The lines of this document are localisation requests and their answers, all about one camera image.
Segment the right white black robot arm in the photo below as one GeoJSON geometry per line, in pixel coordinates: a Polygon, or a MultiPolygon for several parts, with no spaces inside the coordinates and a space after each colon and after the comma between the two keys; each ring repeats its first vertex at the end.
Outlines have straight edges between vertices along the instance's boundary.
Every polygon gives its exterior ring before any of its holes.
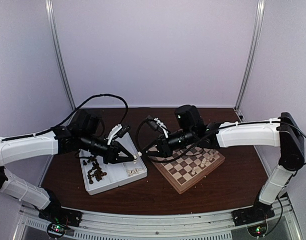
{"type": "Polygon", "coordinates": [[[173,162],[177,160],[173,156],[175,150],[185,149],[188,152],[194,147],[218,150],[237,146],[253,146],[256,149],[269,146],[280,149],[276,166],[249,209],[249,217],[254,221],[259,221],[268,213],[290,179],[306,165],[306,135],[288,112],[268,120],[209,124],[204,124],[194,105],[180,106],[174,114],[180,127],[175,132],[169,132],[158,118],[148,116],[142,122],[160,132],[148,146],[140,149],[153,162],[157,158],[162,158],[163,163],[173,162]]]}

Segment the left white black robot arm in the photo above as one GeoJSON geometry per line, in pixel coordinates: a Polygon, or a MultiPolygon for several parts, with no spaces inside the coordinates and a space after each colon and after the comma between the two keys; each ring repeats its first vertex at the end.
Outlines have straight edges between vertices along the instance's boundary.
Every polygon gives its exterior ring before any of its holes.
{"type": "Polygon", "coordinates": [[[93,157],[101,156],[105,164],[133,162],[137,156],[131,154],[114,138],[121,138],[129,127],[116,125],[108,138],[95,136],[101,117],[85,109],[77,112],[67,125],[54,126],[49,130],[15,137],[0,137],[0,193],[19,201],[32,204],[46,218],[60,222],[65,217],[64,209],[54,193],[13,175],[5,165],[14,161],[38,156],[53,156],[78,150],[89,152],[93,157]]]}

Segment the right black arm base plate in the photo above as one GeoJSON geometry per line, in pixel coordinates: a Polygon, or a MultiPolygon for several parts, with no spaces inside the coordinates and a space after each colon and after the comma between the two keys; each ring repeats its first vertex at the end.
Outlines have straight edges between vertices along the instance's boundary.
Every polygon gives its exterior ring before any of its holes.
{"type": "Polygon", "coordinates": [[[257,208],[254,206],[232,211],[235,226],[248,225],[264,221],[267,218],[272,218],[274,216],[275,213],[272,209],[264,210],[263,208],[257,208]]]}

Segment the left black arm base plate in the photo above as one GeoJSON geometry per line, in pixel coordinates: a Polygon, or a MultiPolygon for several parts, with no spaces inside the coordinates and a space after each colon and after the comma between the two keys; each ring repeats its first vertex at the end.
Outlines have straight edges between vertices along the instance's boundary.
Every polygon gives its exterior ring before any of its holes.
{"type": "Polygon", "coordinates": [[[82,212],[66,208],[61,208],[59,211],[46,211],[44,209],[39,210],[38,217],[63,227],[79,227],[82,212]]]}

